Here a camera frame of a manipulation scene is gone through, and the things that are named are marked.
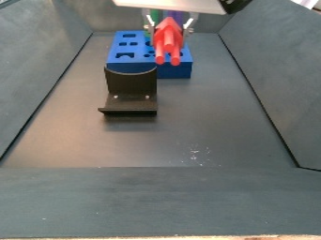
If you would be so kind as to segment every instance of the black holder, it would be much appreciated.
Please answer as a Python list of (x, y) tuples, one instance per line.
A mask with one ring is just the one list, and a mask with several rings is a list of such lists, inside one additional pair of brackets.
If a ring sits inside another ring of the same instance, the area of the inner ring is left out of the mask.
[(103, 114), (157, 114), (157, 67), (142, 73), (106, 70), (109, 96)]

